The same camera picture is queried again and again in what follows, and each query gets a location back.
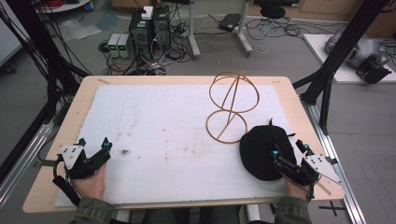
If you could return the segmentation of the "grey robot shell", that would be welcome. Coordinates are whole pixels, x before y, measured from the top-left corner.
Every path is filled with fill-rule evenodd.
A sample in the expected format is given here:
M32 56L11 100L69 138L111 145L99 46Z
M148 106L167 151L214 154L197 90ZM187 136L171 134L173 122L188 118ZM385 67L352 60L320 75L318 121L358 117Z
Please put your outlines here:
M326 53L332 51L344 31L344 28L338 29L336 33L327 40L325 43ZM364 35L346 56L346 63L352 68L358 68L370 56L374 56L375 61L380 65L385 65L390 61L390 57L386 53L385 48L380 45L379 41Z

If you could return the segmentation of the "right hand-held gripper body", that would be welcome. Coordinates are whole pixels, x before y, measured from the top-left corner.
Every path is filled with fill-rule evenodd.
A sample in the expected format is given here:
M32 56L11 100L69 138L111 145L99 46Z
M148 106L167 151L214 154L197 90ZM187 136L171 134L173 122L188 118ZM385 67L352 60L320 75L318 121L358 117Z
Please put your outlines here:
M336 184L341 184L342 181L334 171L333 166L338 162L337 159L324 157L323 155L305 156L302 158L299 167L300 173L296 175L285 175L293 182L306 186L314 185L320 175L324 175Z

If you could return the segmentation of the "white stand leg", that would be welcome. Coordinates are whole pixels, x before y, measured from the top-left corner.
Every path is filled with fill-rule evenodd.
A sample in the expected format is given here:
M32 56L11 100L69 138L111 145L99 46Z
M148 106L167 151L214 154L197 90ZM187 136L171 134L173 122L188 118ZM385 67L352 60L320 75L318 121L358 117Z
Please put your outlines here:
M248 14L248 7L249 7L250 0L243 0L243 5L241 8L241 17L238 27L234 28L236 37L245 52L247 57L253 52L253 48L250 46L247 37L245 36L245 29L246 29L246 18Z
M188 40L191 46L192 58L197 60L201 56L197 41L194 35L194 0L188 0L189 2L189 31Z

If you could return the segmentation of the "white floor board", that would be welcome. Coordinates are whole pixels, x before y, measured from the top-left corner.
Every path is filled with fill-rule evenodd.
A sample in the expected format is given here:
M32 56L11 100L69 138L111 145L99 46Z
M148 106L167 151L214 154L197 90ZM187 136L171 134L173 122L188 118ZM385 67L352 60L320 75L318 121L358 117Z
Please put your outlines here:
M330 37L331 35L303 35L305 43L314 52L320 63L324 63L328 57L325 52L325 43ZM385 65L385 68L390 71L390 74L381 79L379 84L396 84L396 72L388 64ZM338 84L364 84L364 81L356 74L356 70L347 63L342 63L335 73L333 81Z

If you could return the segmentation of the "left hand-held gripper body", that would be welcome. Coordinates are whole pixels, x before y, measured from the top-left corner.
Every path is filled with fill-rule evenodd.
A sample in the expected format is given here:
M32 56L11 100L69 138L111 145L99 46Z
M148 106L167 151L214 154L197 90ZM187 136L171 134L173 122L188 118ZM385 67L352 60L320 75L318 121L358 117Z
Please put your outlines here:
M76 145L61 146L60 150L60 159L64 162L65 173L71 179L84 179L94 175L111 158L110 156L109 159L95 159L93 155L88 158L84 147Z

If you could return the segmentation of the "black computer tower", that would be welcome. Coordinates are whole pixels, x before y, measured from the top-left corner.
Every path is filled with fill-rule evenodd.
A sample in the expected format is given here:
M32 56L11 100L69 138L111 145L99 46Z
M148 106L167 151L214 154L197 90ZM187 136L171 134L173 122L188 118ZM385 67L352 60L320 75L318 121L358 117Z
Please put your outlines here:
M153 40L151 20L142 19L143 10L137 9L131 18L129 33L134 43L134 50L139 51L146 60L151 60L150 46Z
M170 8L169 6L157 7L152 17L156 44L159 49L171 48L170 36Z

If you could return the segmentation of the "person's left hand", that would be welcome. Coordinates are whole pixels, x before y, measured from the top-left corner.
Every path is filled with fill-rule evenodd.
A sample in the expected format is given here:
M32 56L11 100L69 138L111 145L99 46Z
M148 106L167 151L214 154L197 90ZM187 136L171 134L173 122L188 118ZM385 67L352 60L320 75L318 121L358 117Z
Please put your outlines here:
M98 171L84 179L73 179L72 187L82 198L102 200L104 197L106 182L106 165L102 165Z

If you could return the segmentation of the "black flat box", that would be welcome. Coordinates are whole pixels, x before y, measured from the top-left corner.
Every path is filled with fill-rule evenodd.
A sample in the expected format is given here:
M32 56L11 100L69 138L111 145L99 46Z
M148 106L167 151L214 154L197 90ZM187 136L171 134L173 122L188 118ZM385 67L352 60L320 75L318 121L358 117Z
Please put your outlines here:
M238 24L241 15L239 13L227 14L219 23L220 30L231 32Z

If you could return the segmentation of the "grey power supply unit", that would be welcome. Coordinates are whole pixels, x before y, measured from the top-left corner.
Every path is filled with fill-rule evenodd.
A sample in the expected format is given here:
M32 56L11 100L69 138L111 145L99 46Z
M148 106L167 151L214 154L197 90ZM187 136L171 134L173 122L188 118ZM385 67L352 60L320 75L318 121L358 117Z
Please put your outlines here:
M130 56L132 46L127 34L121 34L118 41L118 49L121 58L128 58Z
M107 42L107 46L110 52L110 55L113 58L118 58L120 56L117 45L118 45L118 41L120 39L120 34L113 34L108 42Z

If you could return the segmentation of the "black device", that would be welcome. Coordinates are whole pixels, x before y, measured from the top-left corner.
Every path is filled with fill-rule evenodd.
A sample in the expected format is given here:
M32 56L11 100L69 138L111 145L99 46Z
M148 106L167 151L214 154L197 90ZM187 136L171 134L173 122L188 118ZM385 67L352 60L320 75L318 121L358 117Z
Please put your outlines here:
M358 66L356 75L367 84L375 84L390 74L390 71L381 65L374 55L370 55Z

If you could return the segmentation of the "black stool base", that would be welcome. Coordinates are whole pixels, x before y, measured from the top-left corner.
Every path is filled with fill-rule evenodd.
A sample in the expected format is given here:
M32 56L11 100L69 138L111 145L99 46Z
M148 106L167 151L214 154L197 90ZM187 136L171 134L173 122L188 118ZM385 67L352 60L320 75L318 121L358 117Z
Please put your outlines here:
M286 10L276 5L263 5L261 14L269 19L280 19L286 15Z

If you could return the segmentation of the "person's right hand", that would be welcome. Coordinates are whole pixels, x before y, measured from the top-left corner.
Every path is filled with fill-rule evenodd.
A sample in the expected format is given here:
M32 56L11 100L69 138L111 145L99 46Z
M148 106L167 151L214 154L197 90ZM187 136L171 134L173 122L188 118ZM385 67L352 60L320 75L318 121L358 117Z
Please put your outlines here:
M307 200L309 196L309 187L308 186L301 186L289 178L284 177L285 186L286 186L286 195L288 197L298 198L302 200Z

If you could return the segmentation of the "aluminium rail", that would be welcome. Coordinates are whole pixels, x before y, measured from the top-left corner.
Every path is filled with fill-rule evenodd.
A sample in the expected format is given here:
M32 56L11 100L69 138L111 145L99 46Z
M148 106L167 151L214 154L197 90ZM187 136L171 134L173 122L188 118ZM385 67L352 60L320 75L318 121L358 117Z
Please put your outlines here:
M28 138L27 144L21 147L21 155L12 165L5 179L0 184L0 210L7 203L8 198L17 185L21 182L24 174L36 158L39 149L42 148L44 143L49 139L53 126L54 124L52 122L42 124L38 130L33 132L33 135Z
M342 202L346 207L346 211L348 217L350 219L351 224L367 224L366 219L361 211L357 198L354 195L353 189L350 186L347 175L344 171L342 163L337 155L335 147L332 143L332 139L329 135L327 135L322 128L319 126L319 111L315 105L309 105L305 102L302 102L302 105L305 109L307 116L310 119L311 124L316 132L316 135L321 143L325 153L327 156L330 156L332 159L337 159L338 162L333 166L334 171L341 179L341 186L345 193Z

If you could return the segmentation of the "black metal frame post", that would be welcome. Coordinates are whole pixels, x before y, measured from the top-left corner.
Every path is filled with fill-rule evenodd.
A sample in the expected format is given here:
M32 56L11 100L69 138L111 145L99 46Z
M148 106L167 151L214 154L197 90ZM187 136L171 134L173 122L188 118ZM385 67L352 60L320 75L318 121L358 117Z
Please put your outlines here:
M335 73L388 3L389 0L364 0L322 66L315 73L292 84L294 89L309 84L307 90L300 95L301 100L309 105L314 105L322 94L318 124L325 134L328 134L328 114Z
M32 0L6 0L6 2L30 37L35 50L17 31L18 26L14 25L13 21L1 10L0 19L17 37L22 47L34 61L40 74L47 81L48 101L0 165L0 185L10 177L11 170L16 167L17 161L21 158L27 144L33 139L40 126L48 123L55 115L55 106L60 97L77 92L79 84L76 77L91 75L87 69L75 66L62 55L52 40L50 31L39 16L40 7L38 5L33 4Z

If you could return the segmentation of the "white table mat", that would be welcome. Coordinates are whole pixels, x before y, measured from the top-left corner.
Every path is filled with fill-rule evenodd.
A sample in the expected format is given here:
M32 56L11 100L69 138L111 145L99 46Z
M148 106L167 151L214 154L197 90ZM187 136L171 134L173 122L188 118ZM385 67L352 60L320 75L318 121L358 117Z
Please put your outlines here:
M233 116L219 110L226 84L104 85L79 136L88 155L103 140L105 200L117 204L250 200L282 195L281 180L261 181L241 162L239 139L254 126L293 130L272 85L240 85Z

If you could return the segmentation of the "black hat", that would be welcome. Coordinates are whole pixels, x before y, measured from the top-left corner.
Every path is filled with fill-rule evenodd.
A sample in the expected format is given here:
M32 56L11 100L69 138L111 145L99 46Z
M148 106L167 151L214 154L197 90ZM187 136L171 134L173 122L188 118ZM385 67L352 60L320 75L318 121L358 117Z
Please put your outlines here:
M244 167L262 181L275 181L282 177L274 165L274 150L291 164L297 163L288 134L272 122L253 127L240 139L239 151Z

